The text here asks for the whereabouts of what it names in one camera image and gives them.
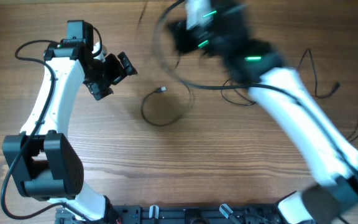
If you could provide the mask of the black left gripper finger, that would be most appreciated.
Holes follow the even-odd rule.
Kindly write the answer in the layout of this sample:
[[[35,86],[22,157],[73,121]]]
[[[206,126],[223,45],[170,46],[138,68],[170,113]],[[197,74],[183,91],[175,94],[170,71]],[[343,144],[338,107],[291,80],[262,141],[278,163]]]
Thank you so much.
[[[117,85],[119,82],[123,81],[125,77],[137,75],[138,72],[129,60],[128,56],[125,52],[121,52],[117,56],[117,60],[114,65],[113,69],[113,78],[112,78],[112,84]]]
[[[108,83],[89,83],[87,87],[96,101],[102,100],[104,97],[113,94],[113,90]]]

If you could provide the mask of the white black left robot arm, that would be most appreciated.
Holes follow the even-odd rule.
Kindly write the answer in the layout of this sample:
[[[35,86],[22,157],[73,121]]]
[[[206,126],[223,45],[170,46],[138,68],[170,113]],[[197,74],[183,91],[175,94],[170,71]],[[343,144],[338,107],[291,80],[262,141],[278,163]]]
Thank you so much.
[[[19,133],[6,136],[2,144],[9,167],[5,181],[13,180],[21,196],[47,202],[49,208],[60,206],[78,222],[120,223],[110,200],[85,183],[83,164],[67,138],[80,86],[101,100],[136,74],[125,53],[107,54],[94,41],[98,35],[90,23],[71,20],[64,39],[48,41],[32,112]]]

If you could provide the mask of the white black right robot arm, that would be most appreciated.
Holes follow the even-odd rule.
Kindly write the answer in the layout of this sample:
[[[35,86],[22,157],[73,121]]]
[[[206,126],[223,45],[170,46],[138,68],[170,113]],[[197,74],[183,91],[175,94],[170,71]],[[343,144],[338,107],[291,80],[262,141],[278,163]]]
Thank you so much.
[[[358,150],[337,130],[302,83],[298,71],[266,41],[253,39],[244,5],[185,1],[178,49],[219,56],[236,88],[244,88],[284,130],[306,161],[315,184],[281,199],[288,223],[331,223],[358,204]]]

